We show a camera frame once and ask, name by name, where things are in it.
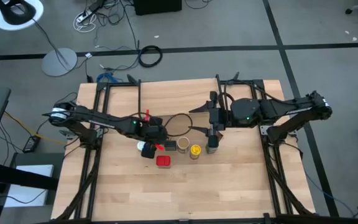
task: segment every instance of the red cube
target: red cube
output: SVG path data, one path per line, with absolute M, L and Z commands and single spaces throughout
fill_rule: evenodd
M 156 165 L 159 168 L 170 168 L 171 167 L 171 157 L 170 156 L 157 156 L 155 161 Z

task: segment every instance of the wooden table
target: wooden table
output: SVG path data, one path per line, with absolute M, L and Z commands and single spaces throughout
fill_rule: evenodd
M 264 80 L 264 84 L 267 93 L 283 99 L 278 80 Z M 170 115 L 187 113 L 203 105 L 209 100 L 209 92 L 217 90 L 214 78 L 142 83 L 141 107 L 167 120 Z M 235 99 L 251 98 L 246 85 L 229 86 L 227 91 Z M 81 84 L 77 104 L 92 108 L 95 93 L 96 84 Z M 112 87 L 108 113 L 115 116 L 136 113 L 137 94 L 136 86 Z M 208 113 L 192 114 L 194 126 L 209 127 L 208 116 Z M 178 116 L 168 125 L 168 133 L 182 133 L 188 125 L 188 118 Z M 157 155 L 169 155 L 172 160 L 170 169 L 159 169 L 155 159 L 140 156 L 137 141 L 110 130 L 103 140 L 92 220 L 256 218 L 266 212 L 274 217 L 259 130 L 229 128 L 223 135 L 216 153 L 207 154 L 207 138 L 190 131 L 186 137 L 191 144 L 202 147 L 200 158 L 192 160 L 189 154 L 159 151 Z M 296 145 L 292 138 L 286 142 Z M 67 152 L 78 144 L 68 147 Z M 289 188 L 313 212 L 298 151 L 282 145 L 280 152 Z M 78 149 L 64 160 L 52 218 L 59 216 L 76 194 L 84 154 L 85 150 Z M 280 207 L 285 210 L 281 191 L 278 192 Z M 83 216 L 88 197 L 88 194 L 84 196 Z

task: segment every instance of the white cable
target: white cable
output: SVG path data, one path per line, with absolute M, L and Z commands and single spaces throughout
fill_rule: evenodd
M 94 30 L 96 28 L 96 24 L 93 23 L 95 20 L 96 20 L 96 14 L 93 14 L 91 16 L 91 19 L 89 20 L 89 23 L 87 24 L 81 24 L 80 22 L 77 22 L 77 18 L 82 15 L 83 12 L 79 13 L 75 18 L 74 18 L 74 21 L 73 21 L 73 28 L 74 30 L 77 30 L 78 32 L 81 32 L 81 33 L 87 33 L 87 32 L 91 32 L 92 30 Z M 89 26 L 93 26 L 92 29 L 88 29 L 88 30 L 83 30 Z

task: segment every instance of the yellow can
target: yellow can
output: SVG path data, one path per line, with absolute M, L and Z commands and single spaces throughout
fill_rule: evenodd
M 201 154 L 201 147 L 199 145 L 192 145 L 190 148 L 190 158 L 198 159 Z

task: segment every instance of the lamp base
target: lamp base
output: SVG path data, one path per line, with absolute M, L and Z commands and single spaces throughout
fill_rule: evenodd
M 42 59 L 42 71 L 49 76 L 59 77 L 72 71 L 77 64 L 77 54 L 74 50 L 68 48 L 58 49 L 58 54 L 55 50 L 47 53 Z

